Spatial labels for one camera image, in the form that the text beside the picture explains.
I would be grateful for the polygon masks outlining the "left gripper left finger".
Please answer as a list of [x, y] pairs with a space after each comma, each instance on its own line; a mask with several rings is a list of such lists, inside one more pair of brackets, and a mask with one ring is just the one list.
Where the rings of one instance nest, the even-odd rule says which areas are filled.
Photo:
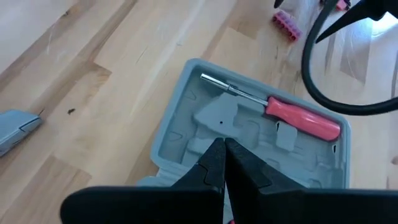
[[170, 187], [96, 186], [70, 194], [62, 224], [222, 224], [226, 146], [216, 138]]

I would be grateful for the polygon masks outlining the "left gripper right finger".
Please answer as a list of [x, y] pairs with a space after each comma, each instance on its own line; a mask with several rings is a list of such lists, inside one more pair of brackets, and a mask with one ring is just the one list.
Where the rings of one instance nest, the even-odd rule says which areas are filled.
[[234, 139], [225, 145], [236, 224], [398, 224], [398, 191], [306, 188]]

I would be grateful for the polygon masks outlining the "small pink tool piece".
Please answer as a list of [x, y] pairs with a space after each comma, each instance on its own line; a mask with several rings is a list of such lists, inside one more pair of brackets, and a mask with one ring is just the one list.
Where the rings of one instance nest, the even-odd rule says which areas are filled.
[[284, 11], [278, 11], [272, 16], [272, 22], [287, 36], [295, 42], [301, 38], [302, 31], [297, 26], [290, 14]]

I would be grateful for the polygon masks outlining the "pink thick-handled tool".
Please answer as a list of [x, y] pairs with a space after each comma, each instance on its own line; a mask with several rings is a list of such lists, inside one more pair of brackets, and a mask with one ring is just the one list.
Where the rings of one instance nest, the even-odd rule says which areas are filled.
[[257, 96], [254, 96], [245, 91], [239, 90], [238, 88], [221, 81], [217, 78], [213, 78], [209, 75], [202, 73], [200, 78], [218, 88], [234, 93], [235, 95], [241, 96], [253, 102], [259, 103], [265, 107], [264, 113], [280, 118], [286, 123], [298, 128], [301, 131], [309, 133], [320, 139], [326, 141], [332, 141], [336, 139], [341, 132], [340, 125], [334, 121], [326, 119], [320, 115], [305, 110], [299, 106], [290, 105], [279, 101], [273, 96], [263, 100]]

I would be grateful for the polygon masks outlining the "grey plastic tool case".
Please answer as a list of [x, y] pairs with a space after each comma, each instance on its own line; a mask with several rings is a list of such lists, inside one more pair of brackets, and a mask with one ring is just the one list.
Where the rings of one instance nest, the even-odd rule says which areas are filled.
[[[340, 135], [326, 141], [299, 130], [265, 107], [224, 91], [200, 78], [204, 73], [263, 100], [273, 96], [340, 125]], [[341, 116], [311, 105], [253, 79], [197, 58], [186, 62], [152, 143], [159, 167], [139, 187], [170, 187], [201, 158], [216, 138], [234, 139], [258, 158], [306, 188], [349, 186], [351, 130]], [[234, 221], [224, 171], [223, 223]]]

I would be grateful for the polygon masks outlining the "grey utility knife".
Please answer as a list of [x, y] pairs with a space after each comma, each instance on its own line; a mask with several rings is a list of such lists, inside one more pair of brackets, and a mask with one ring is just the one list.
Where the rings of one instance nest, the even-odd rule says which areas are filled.
[[7, 154], [42, 122], [39, 115], [21, 110], [0, 113], [0, 157]]

